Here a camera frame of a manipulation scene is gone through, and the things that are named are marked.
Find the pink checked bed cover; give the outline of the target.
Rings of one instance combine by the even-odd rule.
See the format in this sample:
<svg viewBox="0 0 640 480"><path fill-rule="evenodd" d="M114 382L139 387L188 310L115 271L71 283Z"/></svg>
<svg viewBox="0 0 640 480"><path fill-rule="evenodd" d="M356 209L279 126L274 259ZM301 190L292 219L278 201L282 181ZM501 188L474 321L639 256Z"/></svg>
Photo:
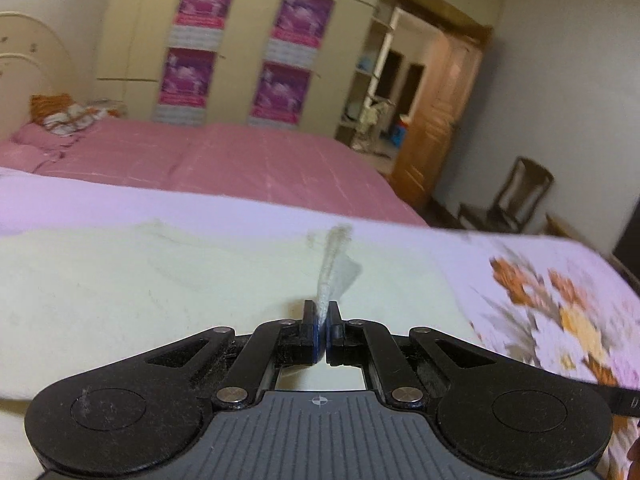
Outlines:
<svg viewBox="0 0 640 480"><path fill-rule="evenodd" d="M109 117L75 134L80 140L62 159L34 174L231 196L410 226L424 223L358 154L324 136Z"/></svg>

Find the brown wooden door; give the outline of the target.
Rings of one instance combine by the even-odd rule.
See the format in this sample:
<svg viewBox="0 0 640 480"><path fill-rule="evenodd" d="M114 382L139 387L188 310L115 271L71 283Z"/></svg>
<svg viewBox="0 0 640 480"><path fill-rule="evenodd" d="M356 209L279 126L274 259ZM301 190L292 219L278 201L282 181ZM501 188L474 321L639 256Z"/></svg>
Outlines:
<svg viewBox="0 0 640 480"><path fill-rule="evenodd" d="M438 32L426 51L423 81L388 178L416 211L426 207L442 174L492 36L490 26Z"/></svg>

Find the purple poster lower right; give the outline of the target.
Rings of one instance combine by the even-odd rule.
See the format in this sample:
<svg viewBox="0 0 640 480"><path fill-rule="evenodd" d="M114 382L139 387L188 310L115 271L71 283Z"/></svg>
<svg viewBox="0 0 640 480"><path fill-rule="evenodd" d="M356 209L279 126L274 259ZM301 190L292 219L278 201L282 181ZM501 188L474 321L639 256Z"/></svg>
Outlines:
<svg viewBox="0 0 640 480"><path fill-rule="evenodd" d="M262 64L247 123L277 129L296 129L306 100L311 72L302 68Z"/></svg>

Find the pink pillow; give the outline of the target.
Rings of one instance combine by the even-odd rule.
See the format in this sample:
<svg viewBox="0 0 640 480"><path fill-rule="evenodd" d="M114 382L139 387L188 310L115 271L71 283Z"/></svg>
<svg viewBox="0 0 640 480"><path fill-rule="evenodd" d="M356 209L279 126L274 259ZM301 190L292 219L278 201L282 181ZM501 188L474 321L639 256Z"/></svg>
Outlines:
<svg viewBox="0 0 640 480"><path fill-rule="evenodd" d="M80 136L57 136L31 122L1 142L1 167L33 174L49 162L58 162Z"/></svg>

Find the cream curved headboard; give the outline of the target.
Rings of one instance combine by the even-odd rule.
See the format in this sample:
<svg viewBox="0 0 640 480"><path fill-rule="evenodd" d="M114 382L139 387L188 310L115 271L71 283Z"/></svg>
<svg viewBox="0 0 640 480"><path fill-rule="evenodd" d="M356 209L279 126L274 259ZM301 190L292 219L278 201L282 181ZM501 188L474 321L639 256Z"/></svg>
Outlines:
<svg viewBox="0 0 640 480"><path fill-rule="evenodd" d="M77 90L70 52L48 25L27 14L1 13L1 140L30 121L33 94Z"/></svg>

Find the purple poster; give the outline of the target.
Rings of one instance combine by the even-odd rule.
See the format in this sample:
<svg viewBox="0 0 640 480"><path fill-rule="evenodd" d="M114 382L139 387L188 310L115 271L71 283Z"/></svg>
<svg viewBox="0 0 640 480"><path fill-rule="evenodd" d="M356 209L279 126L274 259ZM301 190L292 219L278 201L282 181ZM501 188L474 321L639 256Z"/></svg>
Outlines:
<svg viewBox="0 0 640 480"><path fill-rule="evenodd" d="M277 129L296 129L306 100L311 72L302 68L262 64L247 123Z"/></svg>
<svg viewBox="0 0 640 480"><path fill-rule="evenodd" d="M333 8L333 0L281 0L264 60L311 70Z"/></svg>
<svg viewBox="0 0 640 480"><path fill-rule="evenodd" d="M232 0L180 0L168 47L217 52Z"/></svg>
<svg viewBox="0 0 640 480"><path fill-rule="evenodd" d="M169 48L152 116L154 122L203 125L215 61L213 51Z"/></svg>

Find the purple poster upper left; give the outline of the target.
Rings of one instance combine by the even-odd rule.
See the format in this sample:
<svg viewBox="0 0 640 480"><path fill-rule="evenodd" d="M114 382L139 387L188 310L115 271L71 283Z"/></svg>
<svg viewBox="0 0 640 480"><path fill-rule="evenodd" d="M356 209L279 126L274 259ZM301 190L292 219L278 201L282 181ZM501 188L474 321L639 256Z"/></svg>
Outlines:
<svg viewBox="0 0 640 480"><path fill-rule="evenodd" d="M232 0L180 0L168 47L217 52Z"/></svg>

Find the open shelf unit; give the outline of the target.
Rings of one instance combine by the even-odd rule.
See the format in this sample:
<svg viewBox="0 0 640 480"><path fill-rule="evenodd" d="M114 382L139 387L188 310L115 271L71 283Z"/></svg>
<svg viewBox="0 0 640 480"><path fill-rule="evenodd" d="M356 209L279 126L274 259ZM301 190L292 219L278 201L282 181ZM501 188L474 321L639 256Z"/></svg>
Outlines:
<svg viewBox="0 0 640 480"><path fill-rule="evenodd" d="M393 42L398 18L397 6L380 3L370 19L367 36L356 59L350 87L335 129L335 140L347 146L352 144L366 109L376 100L374 92Z"/></svg>

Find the purple poster lower left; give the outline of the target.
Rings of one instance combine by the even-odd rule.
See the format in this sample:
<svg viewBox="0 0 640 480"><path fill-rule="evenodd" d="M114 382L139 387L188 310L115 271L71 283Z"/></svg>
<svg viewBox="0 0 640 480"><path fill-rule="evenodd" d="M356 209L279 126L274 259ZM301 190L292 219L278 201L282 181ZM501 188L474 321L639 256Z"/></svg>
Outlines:
<svg viewBox="0 0 640 480"><path fill-rule="evenodd" d="M152 116L154 122L203 125L215 61L213 51L169 48Z"/></svg>

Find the cream wardrobe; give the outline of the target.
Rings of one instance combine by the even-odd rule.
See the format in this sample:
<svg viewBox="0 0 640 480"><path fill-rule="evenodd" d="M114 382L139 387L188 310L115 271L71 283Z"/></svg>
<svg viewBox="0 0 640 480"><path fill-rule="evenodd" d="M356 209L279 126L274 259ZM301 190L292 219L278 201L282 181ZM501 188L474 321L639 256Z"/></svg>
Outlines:
<svg viewBox="0 0 640 480"><path fill-rule="evenodd" d="M370 19L381 15L381 0L332 0L329 36L320 47L319 73L304 108L307 132L330 136L338 108L346 99L356 57L364 46ZM256 86L262 52L280 0L231 0L230 21L221 36L214 69L211 122L245 122ZM438 0L480 25L496 24L503 0ZM132 118L147 120L160 90L160 64L168 46L170 21L178 0L108 0L96 55L97 98L125 102Z"/></svg>

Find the pale cream small garment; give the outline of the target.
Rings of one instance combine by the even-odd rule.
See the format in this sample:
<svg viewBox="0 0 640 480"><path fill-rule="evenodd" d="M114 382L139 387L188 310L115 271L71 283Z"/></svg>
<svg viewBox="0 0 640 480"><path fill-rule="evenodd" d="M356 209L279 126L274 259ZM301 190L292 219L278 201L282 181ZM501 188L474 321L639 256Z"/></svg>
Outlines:
<svg viewBox="0 0 640 480"><path fill-rule="evenodd" d="M308 217L257 226L163 219L23 226L1 235L1 394L228 325L296 316L321 286L349 318L476 341L461 297L486 258L471 237Z"/></svg>

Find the blue plastic stool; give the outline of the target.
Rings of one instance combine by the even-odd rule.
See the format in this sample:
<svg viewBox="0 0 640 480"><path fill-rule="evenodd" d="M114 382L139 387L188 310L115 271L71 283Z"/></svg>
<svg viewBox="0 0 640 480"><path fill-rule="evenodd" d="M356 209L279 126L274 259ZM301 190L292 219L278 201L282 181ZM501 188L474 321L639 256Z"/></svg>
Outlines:
<svg viewBox="0 0 640 480"><path fill-rule="evenodd" d="M400 148L410 125L410 118L407 115L400 115L390 130L390 143L395 148Z"/></svg>

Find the purple poster upper right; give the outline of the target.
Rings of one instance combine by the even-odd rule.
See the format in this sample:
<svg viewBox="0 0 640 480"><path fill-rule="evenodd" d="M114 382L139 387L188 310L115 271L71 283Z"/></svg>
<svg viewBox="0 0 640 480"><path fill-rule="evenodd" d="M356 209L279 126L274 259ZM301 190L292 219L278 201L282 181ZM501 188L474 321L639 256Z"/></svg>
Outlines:
<svg viewBox="0 0 640 480"><path fill-rule="evenodd" d="M333 0L281 0L264 60L311 70L333 8Z"/></svg>

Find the dark wooden chair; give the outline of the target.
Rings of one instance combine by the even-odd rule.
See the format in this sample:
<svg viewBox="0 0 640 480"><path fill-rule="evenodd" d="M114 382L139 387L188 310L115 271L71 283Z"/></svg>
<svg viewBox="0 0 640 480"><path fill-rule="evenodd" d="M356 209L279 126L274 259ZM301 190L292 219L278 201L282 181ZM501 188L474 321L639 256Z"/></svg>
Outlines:
<svg viewBox="0 0 640 480"><path fill-rule="evenodd" d="M483 232L521 233L553 183L553 174L547 168L518 156L491 205L482 208L461 203L457 220L462 226L468 224Z"/></svg>

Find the floral lilac bed sheet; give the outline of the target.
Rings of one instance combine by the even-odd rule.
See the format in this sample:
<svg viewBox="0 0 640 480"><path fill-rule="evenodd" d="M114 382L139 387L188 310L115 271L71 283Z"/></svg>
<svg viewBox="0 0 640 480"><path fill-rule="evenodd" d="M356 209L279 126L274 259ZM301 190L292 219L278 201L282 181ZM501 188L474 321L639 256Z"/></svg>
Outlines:
<svg viewBox="0 0 640 480"><path fill-rule="evenodd" d="M23 226L99 226L157 218L180 226L237 228L329 216L383 222L258 200L39 177L12 169L1 174L1 235ZM471 237L486 258L482 273L474 282L465 283L460 292L476 341L426 325L398 334L378 321L349 318L342 313L329 286L321 286L316 298L303 302L298 315L285 317L299 320L305 302L314 302L319 321L318 361L282 368L274 387L265 391L256 405L217 415L204 437L167 467L141 476L63 476L48 471L27 440L25 416L32 400L52 382L29 400L1 395L2 477L637 478L638 295L594 250L571 240L445 231ZM613 416L611 439L600 462L576 477L496 477L473 469L447 451L421 415L386 408L367 388L360 368L328 363L324 321L331 302L337 303L345 320L378 322L398 336L408 335L415 327L432 328L590 387Z"/></svg>

